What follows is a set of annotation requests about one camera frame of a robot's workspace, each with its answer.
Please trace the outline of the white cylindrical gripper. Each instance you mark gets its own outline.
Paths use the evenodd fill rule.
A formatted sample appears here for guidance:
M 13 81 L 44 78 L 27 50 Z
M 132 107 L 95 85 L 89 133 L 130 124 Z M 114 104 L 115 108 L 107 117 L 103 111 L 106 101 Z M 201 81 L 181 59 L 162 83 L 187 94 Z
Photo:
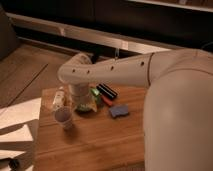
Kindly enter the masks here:
M 76 105 L 85 105 L 91 102 L 91 94 L 88 84 L 70 84 L 68 86 L 70 98 Z

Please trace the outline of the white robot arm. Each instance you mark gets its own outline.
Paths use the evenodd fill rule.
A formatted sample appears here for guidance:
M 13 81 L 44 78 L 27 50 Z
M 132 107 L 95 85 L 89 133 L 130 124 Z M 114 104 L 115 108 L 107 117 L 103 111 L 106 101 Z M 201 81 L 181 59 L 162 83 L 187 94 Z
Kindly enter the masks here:
M 58 77 L 72 100 L 90 83 L 142 86 L 146 171 L 213 171 L 213 53 L 179 49 L 93 64 L 77 54 Z

